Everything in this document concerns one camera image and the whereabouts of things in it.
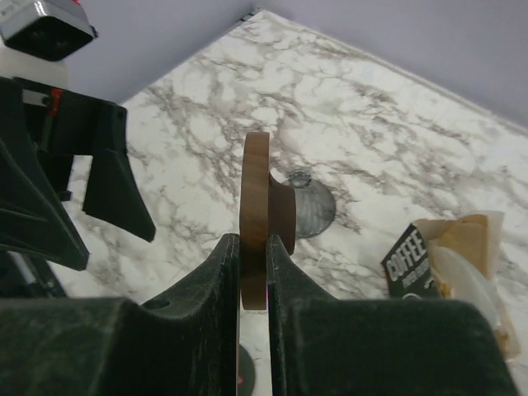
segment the marble countertop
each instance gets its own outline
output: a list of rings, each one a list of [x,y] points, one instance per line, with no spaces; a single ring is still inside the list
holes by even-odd
[[[128,145],[158,228],[152,244],[81,211],[89,161],[74,166],[67,210],[91,257],[54,266],[70,296],[143,302],[238,231],[247,132],[271,133],[273,173],[308,170],[337,217],[298,241],[294,261],[333,295],[384,298],[380,262],[408,223],[506,213],[498,288],[528,349],[528,132],[372,56],[259,12],[167,76],[129,109]],[[266,313],[243,312],[241,343],[271,394]],[[528,390],[528,353],[511,363]]]

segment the purple wall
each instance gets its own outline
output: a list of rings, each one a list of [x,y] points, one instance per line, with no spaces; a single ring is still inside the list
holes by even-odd
[[[222,35],[249,0],[81,0],[100,31],[72,89],[122,101]],[[256,0],[528,126],[526,0]]]

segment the wooden coaster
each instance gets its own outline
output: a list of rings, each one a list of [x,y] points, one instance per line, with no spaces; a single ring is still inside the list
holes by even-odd
[[[295,249],[295,191],[270,174],[270,134],[246,136],[240,194],[240,290],[244,309],[266,309],[266,242]]]

